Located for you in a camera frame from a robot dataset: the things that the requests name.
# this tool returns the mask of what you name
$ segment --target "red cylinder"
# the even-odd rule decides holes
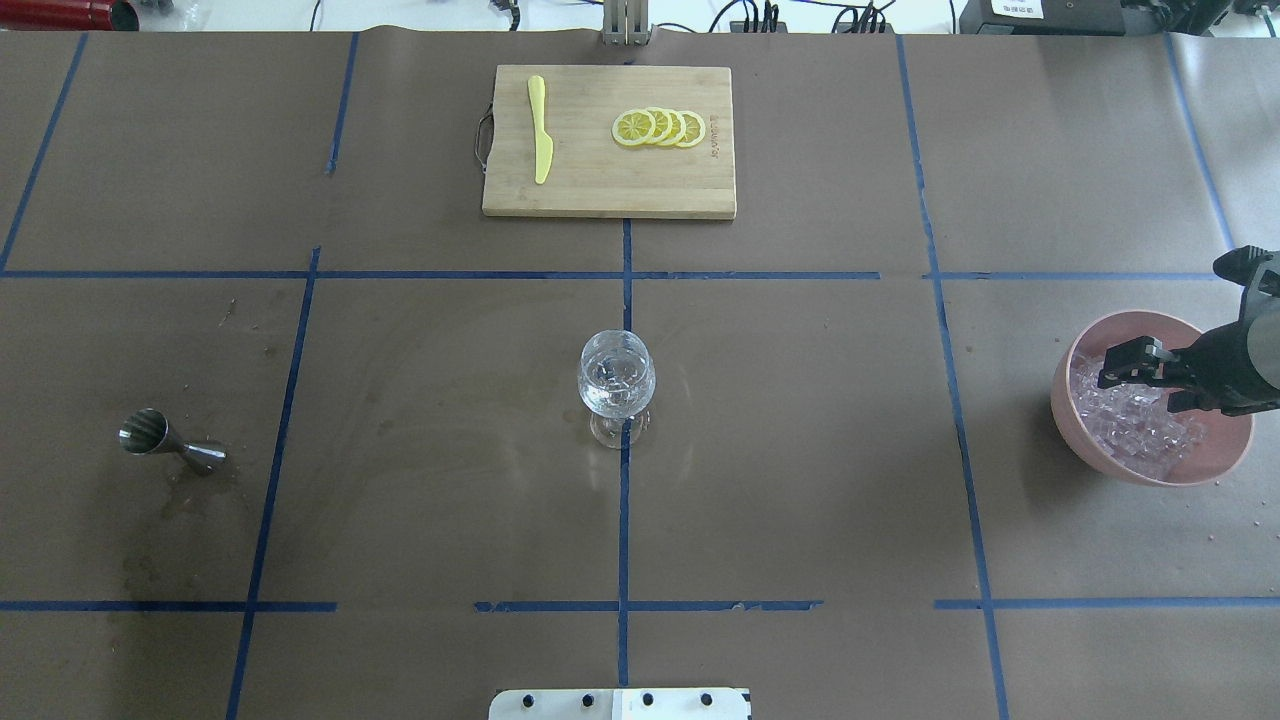
[[[0,0],[0,27],[9,29],[138,29],[127,0]]]

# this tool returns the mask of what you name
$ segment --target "bowl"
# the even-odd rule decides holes
[[[1164,480],[1148,478],[1125,468],[1084,428],[1084,421],[1080,419],[1070,389],[1071,356],[1076,351],[1091,357],[1102,356],[1108,347],[1139,336],[1158,338],[1166,348],[1178,350],[1196,342],[1201,331],[1190,323],[1149,310],[1125,310],[1094,320],[1066,348],[1062,361],[1057,365],[1057,373],[1053,375],[1050,404],[1053,409],[1053,421],[1057,423],[1062,439],[1080,456],[1080,460],[1088,462],[1094,470],[1140,486],[1194,487],[1229,473],[1240,464],[1249,450],[1249,443],[1253,442],[1253,416],[1251,415],[1228,418],[1217,411],[1188,410],[1185,414],[1180,413],[1179,416],[1192,415],[1203,423],[1208,434],[1204,442],[1193,447],[1190,455],[1179,462],[1169,478]]]

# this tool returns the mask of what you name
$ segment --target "jigger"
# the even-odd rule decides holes
[[[211,439],[186,442],[154,407],[138,410],[120,427],[120,447],[131,455],[177,452],[197,475],[211,475],[227,460],[227,446]]]

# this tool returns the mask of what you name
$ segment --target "knife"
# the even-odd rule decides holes
[[[529,78],[529,105],[534,110],[534,182],[543,184],[547,182],[547,173],[552,170],[552,152],[556,145],[552,136],[547,135],[544,123],[547,114],[547,82],[543,76]]]

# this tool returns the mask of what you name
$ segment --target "wooden cutting board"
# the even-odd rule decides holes
[[[547,81],[550,174],[534,183],[529,77]],[[708,124],[700,145],[622,147],[613,119],[646,106],[692,110]],[[733,88],[728,68],[499,65],[485,215],[684,218],[737,214]]]

